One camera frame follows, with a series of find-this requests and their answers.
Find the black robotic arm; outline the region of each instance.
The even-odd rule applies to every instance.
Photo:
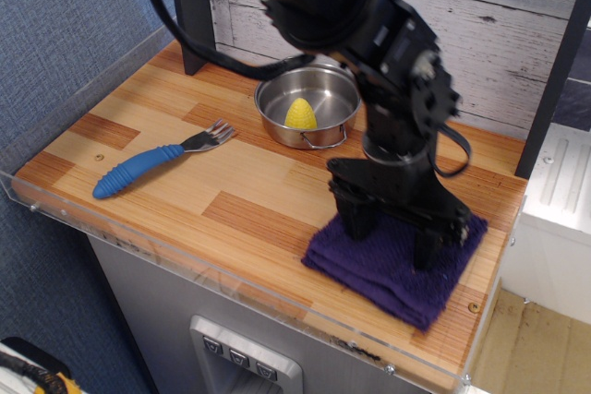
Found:
[[[439,132],[470,155],[445,122],[459,95],[443,69],[436,35],[402,0],[262,0],[283,38],[307,54],[326,54],[355,74],[368,109],[366,160],[332,159],[330,183],[348,233],[362,239],[375,211],[419,228],[415,267],[432,265],[442,245],[462,242],[470,209],[435,172]]]

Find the folded cloth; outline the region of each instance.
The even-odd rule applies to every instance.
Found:
[[[430,269],[418,270],[416,226],[379,213],[375,229],[356,241],[337,215],[312,237],[302,263],[425,332],[445,308],[488,223],[473,215],[467,226],[464,245],[444,245]]]

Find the button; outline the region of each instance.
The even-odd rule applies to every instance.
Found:
[[[205,348],[209,351],[213,352],[214,354],[223,354],[222,344],[218,343],[217,341],[210,339],[209,337],[203,336],[203,343],[205,343]]]
[[[265,377],[267,380],[272,380],[273,382],[277,380],[277,371],[266,364],[257,362],[257,372],[260,376]]]
[[[243,368],[250,367],[250,362],[248,361],[248,357],[246,357],[243,353],[240,353],[235,350],[230,350],[230,359],[235,364],[242,366]]]

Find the metal bowl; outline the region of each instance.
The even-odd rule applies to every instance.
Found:
[[[316,129],[285,126],[287,110],[298,97],[314,110]],[[255,103],[263,126],[277,142],[297,149],[326,149],[347,140],[361,97],[350,73],[337,66],[313,64],[259,83]]]

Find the wooden shelf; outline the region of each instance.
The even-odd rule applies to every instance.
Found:
[[[487,305],[523,198],[525,181],[513,176],[523,142],[454,125],[474,157],[466,173],[443,183],[488,219],[489,230],[447,309],[423,334],[300,263],[310,236],[336,212],[326,161],[362,157],[363,112],[341,147],[289,149],[264,131],[255,87],[214,66],[185,76],[172,43],[27,163],[13,187],[23,201],[83,231],[200,283],[216,281],[241,303],[335,346],[354,341],[360,358],[396,364],[422,386],[451,391],[486,317],[485,309],[473,313],[468,306]],[[179,143],[220,117],[237,130],[223,147],[169,162],[116,197],[92,197],[96,182],[118,163]],[[442,168],[463,155],[441,141]]]

